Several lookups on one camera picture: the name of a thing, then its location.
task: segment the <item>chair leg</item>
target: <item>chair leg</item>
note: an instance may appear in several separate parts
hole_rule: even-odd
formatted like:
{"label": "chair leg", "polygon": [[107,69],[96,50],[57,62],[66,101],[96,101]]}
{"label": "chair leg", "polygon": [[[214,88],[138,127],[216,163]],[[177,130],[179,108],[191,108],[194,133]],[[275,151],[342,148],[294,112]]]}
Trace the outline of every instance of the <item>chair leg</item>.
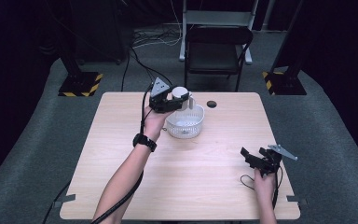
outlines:
{"label": "chair leg", "polygon": [[238,88],[240,86],[240,81],[241,81],[241,72],[238,73],[237,84],[235,85],[235,91],[238,91]]}
{"label": "chair leg", "polygon": [[187,88],[187,71],[185,71],[185,88]]}

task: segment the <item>wooden table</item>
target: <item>wooden table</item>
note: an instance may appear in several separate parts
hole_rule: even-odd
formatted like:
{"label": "wooden table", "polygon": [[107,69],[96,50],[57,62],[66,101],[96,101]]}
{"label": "wooden table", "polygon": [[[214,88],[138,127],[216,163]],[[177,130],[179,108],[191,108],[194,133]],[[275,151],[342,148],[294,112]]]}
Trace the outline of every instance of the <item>wooden table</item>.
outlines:
{"label": "wooden table", "polygon": [[[255,193],[240,178],[254,176],[241,155],[242,147],[262,158],[258,149],[276,144],[259,95],[193,92],[193,96],[205,108],[200,135],[177,139],[161,132],[124,219],[258,219]],[[133,136],[140,128],[142,98],[142,92],[103,95],[67,191],[76,199],[62,205],[62,218],[92,219],[107,181],[132,150]],[[217,107],[208,107],[208,101],[217,102]],[[294,193],[281,166],[283,180],[275,213],[277,219],[297,219],[299,208],[287,202],[286,196]]]}

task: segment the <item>black wristband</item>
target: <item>black wristband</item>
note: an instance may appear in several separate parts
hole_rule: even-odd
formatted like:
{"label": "black wristband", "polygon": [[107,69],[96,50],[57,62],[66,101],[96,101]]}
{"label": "black wristband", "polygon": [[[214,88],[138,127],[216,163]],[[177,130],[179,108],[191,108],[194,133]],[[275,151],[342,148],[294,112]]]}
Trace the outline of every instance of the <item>black wristband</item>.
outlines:
{"label": "black wristband", "polygon": [[150,148],[151,152],[154,152],[157,147],[157,144],[153,140],[148,138],[146,135],[143,135],[142,133],[137,133],[135,135],[132,144],[134,147],[136,146],[136,144],[145,145]]}

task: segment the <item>cable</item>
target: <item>cable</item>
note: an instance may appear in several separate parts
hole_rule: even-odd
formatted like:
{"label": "cable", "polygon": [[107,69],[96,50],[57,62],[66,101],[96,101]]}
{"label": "cable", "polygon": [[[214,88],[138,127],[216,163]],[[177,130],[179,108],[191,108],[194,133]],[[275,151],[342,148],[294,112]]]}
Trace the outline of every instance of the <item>cable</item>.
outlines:
{"label": "cable", "polygon": [[51,212],[51,209],[53,208],[54,206],[54,203],[57,202],[58,198],[60,198],[61,194],[63,193],[64,190],[66,190],[68,187],[69,187],[69,184],[71,183],[71,181],[69,181],[61,190],[60,192],[57,194],[57,196],[55,197],[54,201],[51,203],[51,206],[48,208],[48,211],[46,212],[45,214],[45,217],[43,218],[43,224],[46,223],[46,221],[48,220],[48,215],[50,214]]}
{"label": "cable", "polygon": [[[283,169],[282,167],[279,167],[281,169],[281,180],[279,181],[279,184],[278,184],[278,171],[275,172],[275,190],[274,190],[274,196],[273,196],[273,199],[272,199],[272,207],[275,208],[275,205],[276,205],[276,202],[277,202],[277,199],[278,199],[278,192],[279,192],[279,187],[281,186],[281,183],[282,183],[282,179],[283,179]],[[255,190],[254,188],[248,186],[247,184],[245,184],[243,182],[243,178],[244,177],[248,177],[249,179],[251,179],[252,181],[255,181],[253,178],[251,178],[249,175],[242,175],[241,178],[240,178],[240,181],[241,183],[246,186],[247,188],[249,189],[252,189],[252,190]]]}
{"label": "cable", "polygon": [[174,9],[174,7],[173,7],[173,2],[172,2],[172,0],[171,0],[171,8],[172,8],[173,15],[174,15],[174,17],[175,17],[175,19],[176,19],[176,24],[178,25],[179,37],[178,37],[176,40],[171,40],[171,41],[164,41],[163,38],[160,38],[160,37],[158,37],[158,36],[156,37],[156,39],[147,38],[147,39],[145,39],[145,40],[159,40],[159,42],[145,43],[145,44],[141,44],[141,45],[138,45],[138,46],[134,46],[135,49],[140,48],[140,47],[144,47],[144,46],[148,46],[148,45],[155,45],[155,44],[162,44],[162,43],[163,43],[163,44],[166,44],[166,45],[168,45],[168,46],[174,46],[174,45],[176,45],[177,43],[179,43],[179,41],[182,39],[182,29],[181,29],[181,27],[180,27],[180,22],[179,22],[179,20],[178,20],[178,17],[176,16],[176,13],[175,13],[175,9]]}
{"label": "cable", "polygon": [[[135,37],[132,43],[135,49],[146,45],[161,44],[161,43],[164,43],[168,46],[174,46],[182,38],[181,34],[179,34],[179,37],[177,37],[177,39],[175,40],[171,40],[171,41],[164,40],[165,38],[176,37],[175,31],[173,29],[169,29],[168,31],[158,35],[147,35],[145,32],[137,32],[135,34],[138,35],[137,37]],[[151,41],[151,40],[159,40],[159,42],[147,43],[147,41]]]}
{"label": "cable", "polygon": [[[136,57],[136,56],[131,56],[133,59],[135,59],[135,61],[137,62],[137,63],[140,63],[140,61],[139,61],[139,59]],[[146,70],[146,73],[147,73],[147,75],[149,76],[149,78],[150,78],[150,81],[153,81],[155,78],[154,78],[154,76],[153,76],[153,74],[150,72],[150,70],[148,70],[147,68],[145,69]]]}
{"label": "cable", "polygon": [[124,78],[125,78],[125,76],[127,74],[129,64],[130,64],[130,52],[128,52],[128,59],[127,59],[126,69],[124,70],[123,78],[121,79],[121,91],[124,91]]}
{"label": "cable", "polygon": [[122,204],[124,204],[132,194],[138,189],[139,185],[141,185],[142,179],[144,177],[144,171],[141,172],[141,175],[138,178],[138,181],[135,183],[133,188],[128,192],[118,203],[113,205],[110,209],[108,209],[105,213],[97,217],[95,220],[91,222],[91,224],[97,224],[104,221],[107,217],[109,217],[113,212],[115,212]]}
{"label": "cable", "polygon": [[145,127],[145,120],[147,118],[147,116],[150,114],[151,110],[147,113],[147,115],[145,116],[145,99],[146,99],[146,95],[147,93],[152,89],[153,85],[150,84],[149,87],[147,87],[147,90],[145,91],[144,94],[144,98],[142,99],[142,116],[141,116],[141,129],[139,131],[139,133],[144,133],[144,127]]}
{"label": "cable", "polygon": [[132,50],[132,52],[135,54],[135,60],[136,60],[136,62],[137,62],[138,64],[140,64],[143,68],[145,68],[148,73],[149,73],[150,71],[155,72],[155,73],[159,74],[160,76],[164,77],[164,78],[172,85],[171,81],[170,81],[167,77],[165,77],[164,75],[162,75],[160,72],[154,70],[153,68],[147,67],[146,65],[144,65],[143,63],[141,63],[141,61],[139,60],[138,55],[136,54],[135,50],[134,50],[133,48],[131,48],[131,50]]}

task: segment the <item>black cable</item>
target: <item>black cable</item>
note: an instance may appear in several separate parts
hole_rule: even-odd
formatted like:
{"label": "black cable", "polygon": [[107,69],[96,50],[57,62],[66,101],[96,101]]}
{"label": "black cable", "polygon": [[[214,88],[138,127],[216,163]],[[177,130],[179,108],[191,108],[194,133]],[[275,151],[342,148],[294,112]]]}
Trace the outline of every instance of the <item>black cable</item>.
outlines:
{"label": "black cable", "polygon": [[[283,169],[282,167],[279,167],[281,169],[281,180],[279,181],[279,184],[278,184],[278,171],[275,172],[275,190],[274,190],[274,196],[272,198],[272,207],[275,209],[275,205],[276,205],[276,202],[278,200],[278,192],[279,192],[279,187],[281,186],[281,183],[282,183],[282,180],[283,180]],[[245,184],[243,181],[242,181],[242,178],[243,177],[248,177],[250,178],[252,181],[255,181],[254,179],[252,179],[249,175],[242,175],[241,176],[241,183],[246,186],[247,188],[249,189],[252,189],[252,190],[255,190],[254,188],[248,186],[247,184]]]}
{"label": "black cable", "polygon": [[[152,45],[152,44],[166,44],[171,46],[170,42],[178,42],[181,36],[178,36],[173,29],[169,29],[158,35],[147,35],[145,32],[141,34],[141,32],[136,33],[137,37],[135,37],[132,45],[134,48],[139,48],[142,46]],[[175,38],[175,40],[165,40],[166,38]]]}
{"label": "black cable", "polygon": [[[139,59],[137,59],[136,57],[134,57],[134,56],[132,56],[132,55],[131,55],[131,57],[132,57],[133,59],[135,59],[135,61],[136,61],[137,63],[139,63]],[[149,78],[150,78],[150,81],[153,81],[153,80],[155,79],[154,76],[150,73],[149,70],[147,70],[147,69],[145,69],[145,70],[146,70],[147,75],[148,75]]]}
{"label": "black cable", "polygon": [[146,99],[146,95],[147,93],[152,89],[153,84],[150,84],[149,87],[147,87],[147,90],[145,91],[144,94],[144,98],[142,99],[142,116],[141,116],[141,129],[139,131],[139,133],[144,133],[144,127],[145,127],[145,120],[146,117],[150,114],[151,110],[147,113],[147,115],[145,116],[145,99]]}
{"label": "black cable", "polygon": [[48,215],[51,212],[51,209],[54,206],[54,203],[57,202],[58,198],[60,198],[61,194],[63,193],[64,190],[66,190],[69,187],[69,184],[71,183],[71,181],[69,181],[61,190],[60,192],[57,194],[57,196],[55,197],[54,201],[51,203],[51,206],[48,208],[48,211],[45,214],[45,217],[43,218],[43,224],[46,223],[46,221],[48,220]]}
{"label": "black cable", "polygon": [[121,79],[121,91],[124,91],[124,78],[127,74],[129,64],[130,64],[130,52],[128,51],[128,59],[127,59],[126,69],[124,70],[123,78]]}
{"label": "black cable", "polygon": [[164,75],[162,75],[160,72],[154,70],[153,68],[147,67],[146,65],[144,65],[143,63],[141,63],[141,61],[139,60],[138,55],[136,54],[135,50],[134,50],[133,48],[130,48],[130,49],[131,49],[132,52],[135,54],[135,60],[136,60],[136,62],[137,62],[138,64],[140,64],[143,68],[145,68],[146,71],[152,71],[152,72],[155,72],[155,73],[161,75],[162,77],[164,77],[164,78],[172,85],[171,81],[170,81],[167,77],[165,77]]}
{"label": "black cable", "polygon": [[107,217],[109,217],[113,212],[115,212],[122,204],[124,204],[131,196],[132,194],[138,189],[139,185],[141,185],[142,178],[144,177],[144,171],[141,172],[141,175],[138,178],[138,181],[136,181],[135,185],[132,187],[130,192],[128,192],[118,203],[113,205],[110,209],[108,209],[105,213],[97,217],[95,220],[91,222],[91,224],[97,224],[104,221]]}

